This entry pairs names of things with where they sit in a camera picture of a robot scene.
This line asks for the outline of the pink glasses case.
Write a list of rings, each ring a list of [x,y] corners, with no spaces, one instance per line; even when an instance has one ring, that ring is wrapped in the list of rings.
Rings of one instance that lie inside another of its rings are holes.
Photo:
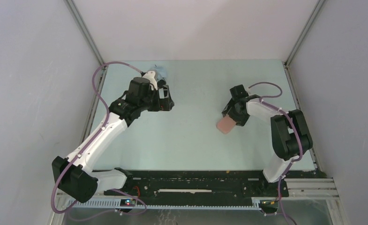
[[[229,115],[226,115],[217,122],[217,129],[223,133],[228,134],[236,126],[236,121],[233,120]]]

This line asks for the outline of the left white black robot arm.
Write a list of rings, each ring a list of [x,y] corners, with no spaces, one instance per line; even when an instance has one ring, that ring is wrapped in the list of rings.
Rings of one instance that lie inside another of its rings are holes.
[[[165,79],[135,77],[128,90],[108,107],[93,133],[67,157],[56,157],[52,169],[58,189],[85,203],[97,192],[116,189],[121,195],[132,192],[130,173],[115,168],[94,172],[93,168],[113,140],[124,132],[143,111],[170,111],[174,102]]]

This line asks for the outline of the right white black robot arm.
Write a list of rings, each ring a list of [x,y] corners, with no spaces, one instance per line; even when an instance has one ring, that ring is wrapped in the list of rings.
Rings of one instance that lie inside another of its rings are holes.
[[[263,180],[257,184],[260,194],[270,196],[277,189],[276,182],[313,147],[304,114],[301,110],[285,111],[274,106],[266,102],[268,96],[251,95],[242,84],[230,88],[230,94],[223,117],[216,125],[221,133],[228,134],[234,127],[244,126],[251,116],[270,125],[274,155],[262,171]]]

